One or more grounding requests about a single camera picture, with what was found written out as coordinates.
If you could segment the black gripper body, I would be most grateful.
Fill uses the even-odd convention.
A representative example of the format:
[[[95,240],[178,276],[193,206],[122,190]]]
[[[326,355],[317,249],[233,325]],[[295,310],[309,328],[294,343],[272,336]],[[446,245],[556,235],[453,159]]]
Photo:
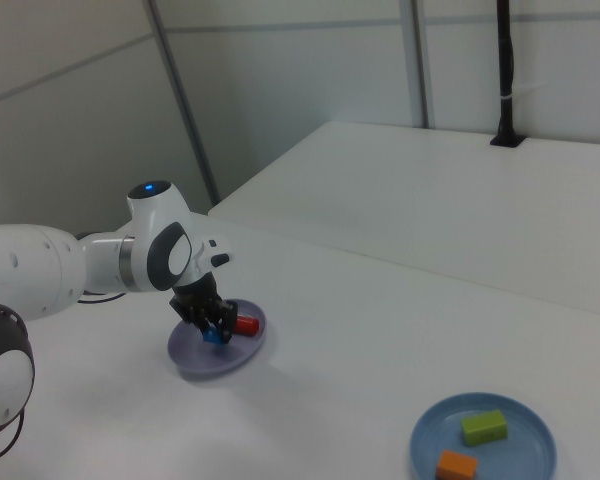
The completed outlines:
[[[191,284],[174,287],[173,293],[169,305],[183,321],[212,321],[217,317],[221,297],[214,276],[203,276]]]

